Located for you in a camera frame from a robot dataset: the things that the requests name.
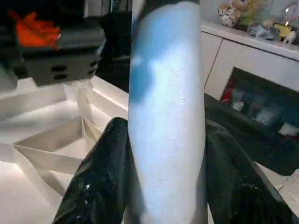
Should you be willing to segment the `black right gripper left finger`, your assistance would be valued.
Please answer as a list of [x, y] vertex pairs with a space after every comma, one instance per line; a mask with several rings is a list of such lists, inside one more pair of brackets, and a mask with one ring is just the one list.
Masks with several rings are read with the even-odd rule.
[[120, 224], [131, 176], [128, 122], [111, 119], [77, 168], [53, 219], [54, 224]]

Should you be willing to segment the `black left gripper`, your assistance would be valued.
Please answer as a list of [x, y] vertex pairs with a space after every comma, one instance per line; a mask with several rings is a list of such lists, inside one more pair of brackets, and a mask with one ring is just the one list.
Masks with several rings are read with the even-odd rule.
[[96, 21], [58, 23], [8, 9], [0, 21], [0, 85], [16, 87], [21, 77], [37, 86], [90, 79], [105, 42]]

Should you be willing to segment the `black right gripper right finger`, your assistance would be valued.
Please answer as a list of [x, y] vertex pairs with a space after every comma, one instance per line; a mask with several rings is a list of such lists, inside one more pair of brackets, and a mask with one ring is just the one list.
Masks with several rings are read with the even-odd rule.
[[299, 218], [226, 128], [206, 120], [207, 200], [216, 224], [297, 224]]

